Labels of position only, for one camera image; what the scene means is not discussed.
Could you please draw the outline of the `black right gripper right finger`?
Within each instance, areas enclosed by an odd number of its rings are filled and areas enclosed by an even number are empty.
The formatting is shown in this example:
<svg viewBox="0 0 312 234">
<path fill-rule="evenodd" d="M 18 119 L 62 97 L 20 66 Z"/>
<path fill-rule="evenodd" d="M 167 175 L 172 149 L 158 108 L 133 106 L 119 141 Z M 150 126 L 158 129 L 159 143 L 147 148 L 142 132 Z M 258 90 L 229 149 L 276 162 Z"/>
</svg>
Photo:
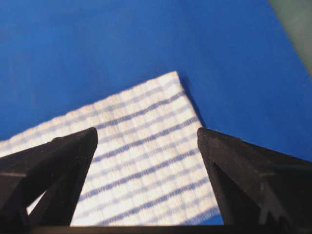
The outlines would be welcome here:
<svg viewBox="0 0 312 234">
<path fill-rule="evenodd" d="M 312 231 L 312 164 L 199 128 L 197 144 L 224 224 L 245 233 Z"/>
</svg>

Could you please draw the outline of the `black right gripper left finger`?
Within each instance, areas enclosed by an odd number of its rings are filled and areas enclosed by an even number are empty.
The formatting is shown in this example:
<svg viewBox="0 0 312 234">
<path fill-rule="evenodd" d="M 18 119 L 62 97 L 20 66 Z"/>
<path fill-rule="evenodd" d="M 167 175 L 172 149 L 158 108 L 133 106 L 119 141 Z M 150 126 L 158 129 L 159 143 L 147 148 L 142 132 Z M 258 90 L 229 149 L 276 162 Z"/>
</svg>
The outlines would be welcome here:
<svg viewBox="0 0 312 234">
<path fill-rule="evenodd" d="M 0 158 L 0 232 L 69 226 L 98 145 L 91 127 Z"/>
</svg>

